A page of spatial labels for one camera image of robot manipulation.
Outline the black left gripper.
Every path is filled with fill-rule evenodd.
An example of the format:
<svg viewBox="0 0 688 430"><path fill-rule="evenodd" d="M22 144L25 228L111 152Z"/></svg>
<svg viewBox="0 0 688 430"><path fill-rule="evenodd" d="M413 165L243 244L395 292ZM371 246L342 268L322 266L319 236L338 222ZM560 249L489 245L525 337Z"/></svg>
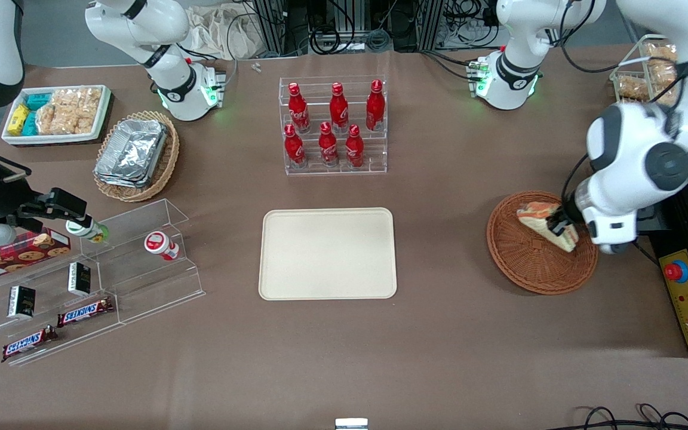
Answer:
<svg viewBox="0 0 688 430"><path fill-rule="evenodd" d="M563 198L561 205L563 216L549 217L549 231L554 236L562 236L570 223L575 226L578 232L588 232L581 210L577 207L575 192L575 190L570 191Z"/></svg>

